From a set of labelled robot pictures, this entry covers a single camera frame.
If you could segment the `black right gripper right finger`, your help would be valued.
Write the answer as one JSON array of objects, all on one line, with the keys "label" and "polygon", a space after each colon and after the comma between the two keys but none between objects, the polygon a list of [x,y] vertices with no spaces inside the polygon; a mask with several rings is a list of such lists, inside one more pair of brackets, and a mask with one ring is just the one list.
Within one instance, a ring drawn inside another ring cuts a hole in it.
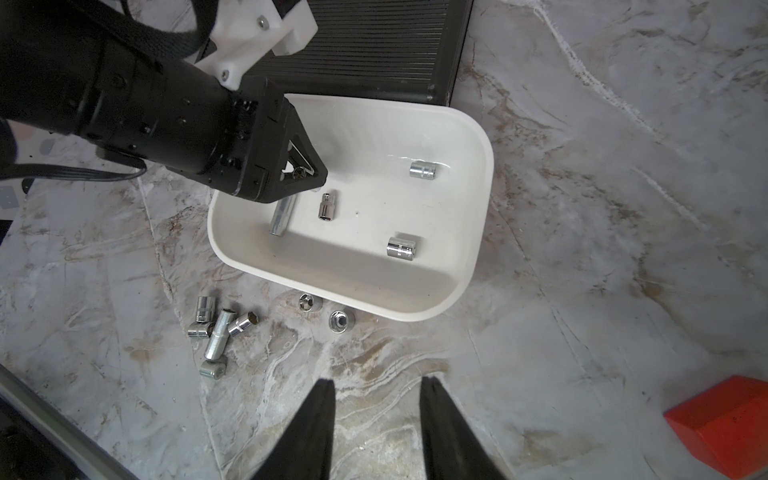
[{"label": "black right gripper right finger", "polygon": [[427,479],[505,479],[437,378],[421,379],[419,408]]}]

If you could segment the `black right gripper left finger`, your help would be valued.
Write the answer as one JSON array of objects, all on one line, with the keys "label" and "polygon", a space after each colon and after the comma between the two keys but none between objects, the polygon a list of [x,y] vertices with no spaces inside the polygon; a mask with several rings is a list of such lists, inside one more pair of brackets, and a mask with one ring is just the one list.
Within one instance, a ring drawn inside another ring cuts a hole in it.
[{"label": "black right gripper left finger", "polygon": [[329,479],[335,385],[319,379],[252,479]]}]

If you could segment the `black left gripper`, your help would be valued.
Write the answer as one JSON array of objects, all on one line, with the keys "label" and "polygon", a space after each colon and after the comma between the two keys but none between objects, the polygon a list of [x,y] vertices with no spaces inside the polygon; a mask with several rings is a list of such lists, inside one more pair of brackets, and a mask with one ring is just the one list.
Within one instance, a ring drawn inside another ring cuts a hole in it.
[{"label": "black left gripper", "polygon": [[231,91],[107,40],[86,111],[77,134],[106,158],[146,159],[232,196],[273,203],[327,181],[298,112],[263,77]]}]

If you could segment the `lone chrome socket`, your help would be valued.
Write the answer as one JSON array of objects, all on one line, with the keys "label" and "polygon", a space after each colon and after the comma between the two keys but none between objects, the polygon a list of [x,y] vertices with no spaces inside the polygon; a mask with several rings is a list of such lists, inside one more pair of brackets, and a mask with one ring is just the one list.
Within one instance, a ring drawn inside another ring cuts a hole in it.
[{"label": "lone chrome socket", "polygon": [[409,167],[409,175],[412,178],[422,180],[434,180],[438,165],[433,162],[414,161]]}]

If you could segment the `chrome socket joined pair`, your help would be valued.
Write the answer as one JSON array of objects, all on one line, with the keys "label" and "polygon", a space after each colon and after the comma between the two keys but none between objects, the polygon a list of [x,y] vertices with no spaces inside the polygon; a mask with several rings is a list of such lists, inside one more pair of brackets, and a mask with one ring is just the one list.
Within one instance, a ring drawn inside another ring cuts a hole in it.
[{"label": "chrome socket joined pair", "polygon": [[406,261],[413,261],[416,256],[417,242],[400,237],[390,237],[386,245],[386,253],[389,257]]}]

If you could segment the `small angled cluster socket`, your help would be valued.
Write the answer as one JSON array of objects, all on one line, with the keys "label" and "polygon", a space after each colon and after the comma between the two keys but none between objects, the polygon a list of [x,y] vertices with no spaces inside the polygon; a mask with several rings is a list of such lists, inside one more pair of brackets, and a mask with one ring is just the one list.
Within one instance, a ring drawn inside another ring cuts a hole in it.
[{"label": "small angled cluster socket", "polygon": [[228,324],[228,333],[232,337],[239,336],[251,327],[259,323],[259,317],[254,312],[247,312],[244,315],[232,320]]}]

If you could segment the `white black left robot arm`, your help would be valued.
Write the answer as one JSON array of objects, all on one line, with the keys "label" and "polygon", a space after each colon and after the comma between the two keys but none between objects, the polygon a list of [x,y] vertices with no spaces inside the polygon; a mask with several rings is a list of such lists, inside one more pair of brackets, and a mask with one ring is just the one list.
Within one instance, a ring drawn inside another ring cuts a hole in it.
[{"label": "white black left robot arm", "polygon": [[[328,171],[284,92],[245,71],[302,49],[317,26],[304,1],[196,1],[169,32],[102,1],[1,5],[1,176],[113,182],[149,163],[220,192],[272,203]],[[121,172],[19,163],[19,122],[80,137]]]}]

